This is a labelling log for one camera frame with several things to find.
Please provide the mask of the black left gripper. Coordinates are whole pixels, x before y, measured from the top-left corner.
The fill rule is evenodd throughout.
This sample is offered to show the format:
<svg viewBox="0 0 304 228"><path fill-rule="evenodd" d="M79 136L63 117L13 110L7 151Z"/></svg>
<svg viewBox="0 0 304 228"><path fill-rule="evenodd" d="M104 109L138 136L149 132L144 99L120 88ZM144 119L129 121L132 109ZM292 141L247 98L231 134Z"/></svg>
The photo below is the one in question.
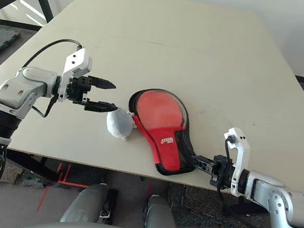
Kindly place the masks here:
<svg viewBox="0 0 304 228"><path fill-rule="evenodd" d="M103 89L115 89L116 85L114 85L111 81L97 78L94 76L81 76L79 78L70 78L70 82L67 88L66 98L72 103L76 103L79 105L84 105L84 110L93 111L93 112L112 112L116 109L115 104L109 102L91 102L87 100L87 93L90 91L91 87L99 87Z"/></svg>

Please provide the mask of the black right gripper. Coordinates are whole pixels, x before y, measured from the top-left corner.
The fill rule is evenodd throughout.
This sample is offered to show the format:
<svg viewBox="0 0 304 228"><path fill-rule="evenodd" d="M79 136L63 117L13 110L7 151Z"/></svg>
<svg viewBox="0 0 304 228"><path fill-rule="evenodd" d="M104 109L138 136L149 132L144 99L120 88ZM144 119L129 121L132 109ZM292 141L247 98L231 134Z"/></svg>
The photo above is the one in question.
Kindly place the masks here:
<svg viewBox="0 0 304 228"><path fill-rule="evenodd" d="M214 156L213 161L204 156L197 155L194 157L193 165L196 169L212 173L209 182L212 186L217 187L218 184L221 183L222 188L231 188L231 181L234 171L231 158L216 155Z"/></svg>

